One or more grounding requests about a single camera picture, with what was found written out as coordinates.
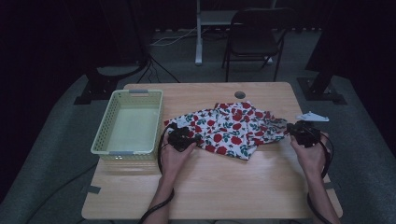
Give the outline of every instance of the basket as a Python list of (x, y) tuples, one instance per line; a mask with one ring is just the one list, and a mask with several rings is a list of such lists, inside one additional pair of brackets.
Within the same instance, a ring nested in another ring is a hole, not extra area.
[(113, 91), (91, 153), (103, 160), (155, 160), (163, 91)]

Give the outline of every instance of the person's right arm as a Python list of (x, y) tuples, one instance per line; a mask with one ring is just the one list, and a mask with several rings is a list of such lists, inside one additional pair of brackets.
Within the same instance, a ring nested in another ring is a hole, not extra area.
[[(326, 145), (327, 137), (322, 136), (320, 141), (323, 145)], [(312, 204), (332, 224), (341, 223), (335, 213), (321, 177), (321, 172), (325, 164), (325, 154), (322, 145), (316, 144), (313, 147), (303, 147), (298, 145), (294, 136), (291, 137), (290, 144), (294, 148), (298, 162), (303, 168)], [(315, 217), (314, 223), (322, 223), (322, 221)]]

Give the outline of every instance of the floral cloth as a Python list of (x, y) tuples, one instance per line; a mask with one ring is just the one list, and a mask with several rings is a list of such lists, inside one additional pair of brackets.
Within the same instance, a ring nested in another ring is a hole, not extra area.
[(287, 121), (260, 111), (251, 102), (217, 104), (175, 119), (178, 128), (188, 127), (189, 137), (201, 136), (198, 147), (210, 152), (248, 160), (258, 145), (279, 141), (287, 133)]

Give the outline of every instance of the forearm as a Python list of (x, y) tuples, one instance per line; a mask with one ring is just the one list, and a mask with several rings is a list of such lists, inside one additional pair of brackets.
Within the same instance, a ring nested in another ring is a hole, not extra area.
[[(157, 191), (155, 192), (154, 198), (151, 201), (148, 209), (151, 207), (163, 203), (166, 201), (172, 193), (172, 189), (174, 187), (175, 179), (174, 178), (164, 178), (161, 177), (158, 183)], [(146, 220), (145, 224), (155, 223), (155, 224), (166, 224), (168, 223), (169, 219), (169, 204), (165, 205), (164, 207), (156, 210), (151, 215), (149, 215)]]
[[(306, 175), (309, 197), (315, 209), (332, 224), (340, 223), (320, 175)], [(323, 223), (314, 218), (315, 223)]]

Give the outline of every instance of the gray carpet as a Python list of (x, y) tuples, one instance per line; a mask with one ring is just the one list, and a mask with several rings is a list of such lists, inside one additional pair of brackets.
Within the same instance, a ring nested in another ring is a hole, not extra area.
[[(166, 32), (156, 34), (155, 38), (186, 33)], [(291, 84), (303, 112), (313, 111), (331, 120), (319, 123), (317, 127), (330, 134), (335, 146), (329, 175), (337, 187), (336, 193), (344, 209), (342, 222), (395, 223), (396, 160), (349, 80), (342, 77), (332, 79), (332, 84), (344, 95), (347, 105), (306, 101), (296, 81), (297, 77), (316, 76), (317, 73), (306, 71), (304, 67), (319, 35), (303, 32), (291, 33), (286, 37), (277, 81)], [(150, 54), (181, 82), (223, 82), (225, 71), (220, 66), (225, 40), (212, 40), (214, 37), (218, 36), (210, 33), (205, 36), (204, 63), (201, 66), (194, 64), (194, 38), (181, 39), (166, 47), (153, 46)], [(232, 63), (230, 81), (271, 81), (274, 66), (263, 70), (260, 66), (259, 63)], [(132, 70), (134, 67), (128, 66), (100, 68), (102, 73), (108, 75)], [(142, 74), (143, 71), (121, 80), (118, 89), (136, 82)], [(94, 165), (98, 161), (90, 148), (107, 105), (107, 101), (73, 105), (87, 81), (82, 76), (53, 107), (29, 157), (1, 204), (1, 223), (110, 223), (108, 220), (84, 220), (80, 214), (86, 188), (91, 183)], [(149, 69), (141, 82), (150, 81), (175, 82), (158, 65)], [(263, 223), (263, 220), (242, 221)], [(114, 223), (134, 221), (114, 220)], [(191, 220), (175, 223), (213, 222)]]

